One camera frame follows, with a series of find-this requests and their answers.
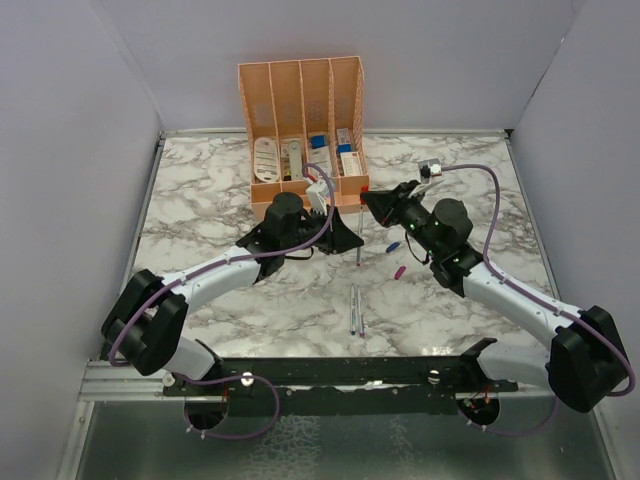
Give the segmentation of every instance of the screw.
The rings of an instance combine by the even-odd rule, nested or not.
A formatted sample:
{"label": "screw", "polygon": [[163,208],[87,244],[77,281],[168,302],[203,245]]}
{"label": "screw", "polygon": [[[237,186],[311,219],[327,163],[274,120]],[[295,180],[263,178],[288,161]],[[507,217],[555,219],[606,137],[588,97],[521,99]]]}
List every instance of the screw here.
{"label": "screw", "polygon": [[[253,376],[253,374],[251,372],[244,372],[242,376],[251,377]],[[242,383],[242,385],[244,385],[245,387],[250,387],[251,385],[253,385],[253,378],[241,378],[240,383]]]}
{"label": "screw", "polygon": [[170,373],[167,373],[164,377],[162,377],[162,384],[165,387],[172,387],[175,383],[176,383],[176,378]]}
{"label": "screw", "polygon": [[440,383],[440,372],[437,370],[431,370],[428,377],[431,385],[438,385]]}

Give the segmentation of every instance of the white wall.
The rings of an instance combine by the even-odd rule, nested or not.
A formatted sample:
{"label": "white wall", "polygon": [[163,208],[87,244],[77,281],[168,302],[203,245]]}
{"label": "white wall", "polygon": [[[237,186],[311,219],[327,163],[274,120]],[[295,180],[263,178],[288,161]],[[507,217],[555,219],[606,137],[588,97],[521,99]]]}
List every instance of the white wall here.
{"label": "white wall", "polygon": [[86,0],[0,6],[0,471],[53,478],[158,118]]}
{"label": "white wall", "polygon": [[237,64],[361,55],[365,126],[513,128],[584,0],[93,0],[169,129],[244,125]]}
{"label": "white wall", "polygon": [[[640,2],[589,0],[513,135],[562,297],[616,319],[640,368]],[[640,392],[613,399],[640,475]]]}

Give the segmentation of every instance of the marble tabletop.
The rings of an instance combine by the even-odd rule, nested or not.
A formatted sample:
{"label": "marble tabletop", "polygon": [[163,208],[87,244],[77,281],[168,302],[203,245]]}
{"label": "marble tabletop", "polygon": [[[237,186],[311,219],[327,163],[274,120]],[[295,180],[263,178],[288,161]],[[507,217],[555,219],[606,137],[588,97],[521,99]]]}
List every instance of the marble tabletop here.
{"label": "marble tabletop", "polygon": [[[499,136],[367,136],[364,151],[371,189],[417,178],[416,163],[481,163],[495,169],[502,209],[491,258],[507,272],[550,292],[540,250],[507,146]],[[166,140],[134,270],[162,274],[223,253],[255,220],[249,204],[246,137],[175,137]],[[481,249],[495,195],[481,171],[448,173],[425,198],[463,200],[474,224],[470,242]],[[356,230],[358,215],[344,215]],[[190,315],[183,335],[222,356],[383,356],[461,353],[483,337],[534,345],[527,332],[484,306],[443,289],[409,253],[400,227],[384,229],[365,214],[362,266],[355,251],[306,262],[289,261],[276,274],[230,292]],[[392,253],[386,247],[402,245]],[[424,251],[412,244],[419,256]],[[400,266],[404,275],[394,280]],[[364,339],[349,333],[350,287],[362,290]]]}

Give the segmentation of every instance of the purple cable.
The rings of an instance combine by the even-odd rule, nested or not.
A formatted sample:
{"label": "purple cable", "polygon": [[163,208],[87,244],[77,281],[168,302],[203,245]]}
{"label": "purple cable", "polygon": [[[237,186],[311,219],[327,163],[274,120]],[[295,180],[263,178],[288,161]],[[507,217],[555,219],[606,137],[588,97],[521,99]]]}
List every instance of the purple cable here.
{"label": "purple cable", "polygon": [[225,378],[219,378],[217,380],[192,380],[188,377],[185,377],[184,375],[176,375],[176,377],[181,378],[182,380],[184,380],[185,382],[189,382],[193,385],[199,385],[199,386],[206,386],[206,385],[219,385],[221,383],[227,383],[227,382],[233,382],[236,380],[242,380],[242,379],[250,379],[253,378],[254,380],[258,380],[262,383],[264,383],[267,387],[269,387],[269,389],[271,390],[271,393],[273,393],[273,398],[276,401],[276,406],[275,409],[273,411],[273,417],[271,417],[271,420],[269,420],[269,423],[267,423],[264,427],[262,427],[259,430],[256,430],[255,432],[251,432],[251,433],[243,433],[243,434],[239,434],[239,435],[230,435],[230,434],[224,434],[224,433],[214,433],[214,432],[210,432],[208,430],[198,430],[197,428],[195,428],[192,424],[191,421],[189,420],[189,417],[187,416],[187,412],[185,411],[185,420],[187,422],[187,425],[189,425],[189,427],[193,430],[195,430],[196,432],[200,433],[200,434],[204,434],[207,437],[211,437],[211,438],[218,438],[220,440],[250,440],[252,438],[256,438],[259,437],[260,435],[262,435],[263,433],[268,432],[271,427],[273,427],[276,422],[278,421],[278,416],[280,415],[280,397],[278,397],[278,391],[276,390],[276,387],[273,386],[273,383],[271,383],[269,380],[267,380],[264,377],[260,377],[258,375],[234,375],[233,377],[225,377]]}
{"label": "purple cable", "polygon": [[168,283],[167,285],[162,287],[160,290],[158,290],[154,295],[149,297],[149,299],[142,304],[142,306],[136,311],[136,313],[133,314],[129,322],[124,326],[124,328],[120,332],[120,335],[118,335],[116,340],[113,342],[113,345],[111,346],[111,350],[109,351],[109,363],[112,366],[125,367],[129,365],[129,362],[127,361],[120,362],[116,360],[116,353],[118,349],[122,345],[122,342],[124,341],[127,334],[131,331],[133,326],[140,319],[142,314],[146,312],[146,310],[150,308],[151,305],[153,305],[156,302],[156,300],[161,298],[165,293],[167,293],[172,288],[177,287],[178,285],[180,285],[182,282],[186,280],[192,280],[202,275],[203,273],[209,272],[214,268],[220,267],[222,265],[227,265],[229,263],[234,263],[234,262],[241,262],[244,260],[253,260],[257,258],[278,257],[280,255],[288,255],[290,253],[297,252],[298,250],[304,250],[305,248],[309,248],[310,246],[312,246],[324,234],[324,232],[327,230],[327,228],[329,228],[329,225],[331,224],[331,219],[333,218],[333,212],[335,210],[335,204],[336,204],[335,194],[333,192],[333,187],[331,186],[331,180],[327,176],[327,174],[322,171],[320,167],[318,167],[313,163],[305,163],[303,167],[305,168],[311,167],[317,170],[320,176],[322,177],[322,179],[327,184],[327,188],[329,189],[329,197],[331,198],[331,205],[329,206],[329,213],[327,214],[327,220],[324,222],[324,225],[322,226],[320,231],[316,233],[311,239],[307,240],[301,245],[298,245],[297,247],[291,247],[284,250],[279,250],[277,252],[265,252],[265,253],[258,253],[258,254],[252,254],[252,255],[238,255],[237,257],[231,257],[228,260],[218,260],[216,262],[212,262],[208,265],[205,265],[197,270],[194,270],[190,274],[186,275],[185,279],[177,279],[171,283]]}
{"label": "purple cable", "polygon": [[[509,430],[500,430],[498,428],[486,427],[484,428],[484,431],[492,433],[494,435],[499,435],[501,437],[526,437],[528,435],[535,435],[536,433],[540,433],[546,430],[547,428],[549,428],[549,425],[551,425],[551,420],[553,420],[555,416],[558,414],[559,408],[560,408],[560,399],[558,397],[553,397],[553,409],[551,410],[551,413],[549,413],[547,418],[545,418],[544,421],[537,427],[530,428],[529,430],[519,430],[516,432],[509,431]],[[463,416],[467,420],[470,420],[460,410],[458,410],[458,414]],[[471,426],[479,430],[483,430],[482,425],[478,425],[477,423],[471,422]]]}
{"label": "purple cable", "polygon": [[[487,266],[489,271],[495,277],[500,279],[500,281],[504,281],[506,285],[513,288],[516,292],[520,293],[522,296],[528,298],[529,300],[536,303],[537,305],[540,305],[541,307],[554,312],[556,310],[554,305],[545,302],[544,300],[528,292],[518,284],[511,282],[509,279],[505,279],[503,275],[489,261],[489,243],[491,242],[493,231],[496,229],[496,225],[498,223],[498,213],[500,212],[500,182],[498,181],[498,177],[496,176],[495,172],[490,167],[487,167],[486,165],[466,164],[466,165],[451,165],[447,167],[442,167],[443,172],[453,171],[453,170],[464,170],[464,169],[479,169],[489,173],[489,175],[491,175],[491,178],[493,179],[493,184],[495,188],[496,206],[493,210],[493,218],[491,219],[491,225],[489,226],[489,231],[487,232],[487,239],[485,240],[484,248],[482,249],[482,258],[483,258],[484,264]],[[616,359],[622,364],[622,366],[627,371],[627,375],[629,375],[628,385],[620,391],[611,392],[609,396],[623,397],[625,395],[630,394],[633,391],[633,389],[636,387],[636,374],[633,371],[633,367],[629,363],[629,360],[625,358],[622,352],[618,350],[613,343],[611,343],[602,334],[600,334],[600,332],[598,332],[596,329],[594,329],[591,325],[586,323],[581,318],[565,311],[561,311],[560,315],[568,320],[571,320],[572,322],[577,323],[582,328],[584,328],[587,332],[593,335],[599,342],[601,342],[605,347],[607,347],[609,351],[611,351],[613,356],[616,357]]]}

